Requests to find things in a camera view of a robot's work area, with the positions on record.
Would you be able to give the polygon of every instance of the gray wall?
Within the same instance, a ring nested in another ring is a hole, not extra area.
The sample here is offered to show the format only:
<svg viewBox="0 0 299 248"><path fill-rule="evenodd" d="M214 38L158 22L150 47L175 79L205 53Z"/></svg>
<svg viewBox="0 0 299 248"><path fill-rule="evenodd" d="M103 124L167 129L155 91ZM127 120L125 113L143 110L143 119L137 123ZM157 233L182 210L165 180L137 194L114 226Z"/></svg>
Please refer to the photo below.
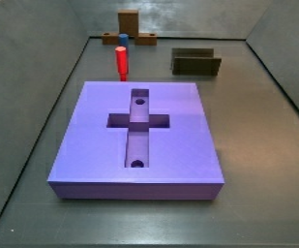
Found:
<svg viewBox="0 0 299 248"><path fill-rule="evenodd" d="M273 0L69 0L90 36L118 32L118 9L139 9L141 32L246 39Z"/></svg>
<svg viewBox="0 0 299 248"><path fill-rule="evenodd" d="M66 0L0 0L0 211L87 39Z"/></svg>
<svg viewBox="0 0 299 248"><path fill-rule="evenodd" d="M275 0L247 42L299 108L299 0Z"/></svg>

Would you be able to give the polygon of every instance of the red peg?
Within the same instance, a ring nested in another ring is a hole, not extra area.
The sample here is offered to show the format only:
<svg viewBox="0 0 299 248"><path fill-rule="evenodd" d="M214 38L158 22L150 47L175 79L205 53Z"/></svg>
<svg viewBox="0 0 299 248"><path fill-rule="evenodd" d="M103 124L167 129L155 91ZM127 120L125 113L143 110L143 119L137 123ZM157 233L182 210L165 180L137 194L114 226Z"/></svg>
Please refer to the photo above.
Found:
<svg viewBox="0 0 299 248"><path fill-rule="evenodd" d="M115 49L115 56L117 56L117 67L118 67L118 72L121 75L121 81L127 80L127 53L126 53L126 47L119 46Z"/></svg>

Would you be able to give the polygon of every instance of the purple box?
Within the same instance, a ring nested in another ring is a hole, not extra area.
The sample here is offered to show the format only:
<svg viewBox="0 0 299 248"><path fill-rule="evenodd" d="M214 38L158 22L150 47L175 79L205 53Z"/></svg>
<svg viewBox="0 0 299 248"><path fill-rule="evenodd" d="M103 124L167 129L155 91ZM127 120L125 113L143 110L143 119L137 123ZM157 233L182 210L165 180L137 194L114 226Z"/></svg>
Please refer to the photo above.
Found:
<svg viewBox="0 0 299 248"><path fill-rule="evenodd" d="M214 200L225 177L195 83L87 81L49 183L65 199Z"/></svg>

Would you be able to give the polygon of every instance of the cross-shaped slot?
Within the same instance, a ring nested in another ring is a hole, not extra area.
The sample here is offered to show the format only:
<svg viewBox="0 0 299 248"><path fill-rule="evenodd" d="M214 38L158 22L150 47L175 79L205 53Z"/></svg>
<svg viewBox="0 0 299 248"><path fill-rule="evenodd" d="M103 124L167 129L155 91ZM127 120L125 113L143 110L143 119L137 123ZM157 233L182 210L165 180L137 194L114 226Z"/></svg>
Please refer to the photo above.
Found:
<svg viewBox="0 0 299 248"><path fill-rule="evenodd" d="M150 166L150 128L170 128L169 114L150 114L150 90L133 89L129 113L110 113L109 128L129 128L126 168Z"/></svg>

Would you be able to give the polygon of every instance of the gray floor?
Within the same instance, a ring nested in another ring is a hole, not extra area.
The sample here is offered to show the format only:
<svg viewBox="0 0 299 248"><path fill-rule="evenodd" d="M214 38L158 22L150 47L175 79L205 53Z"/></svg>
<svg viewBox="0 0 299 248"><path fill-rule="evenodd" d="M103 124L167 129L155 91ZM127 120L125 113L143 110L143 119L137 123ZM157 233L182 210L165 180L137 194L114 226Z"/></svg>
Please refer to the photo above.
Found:
<svg viewBox="0 0 299 248"><path fill-rule="evenodd" d="M214 47L217 77L177 77L171 47ZM299 245L299 116L245 42L130 45L130 80L195 81L226 177L215 201L62 201L47 176L86 80L118 80L91 40L0 219L0 245Z"/></svg>

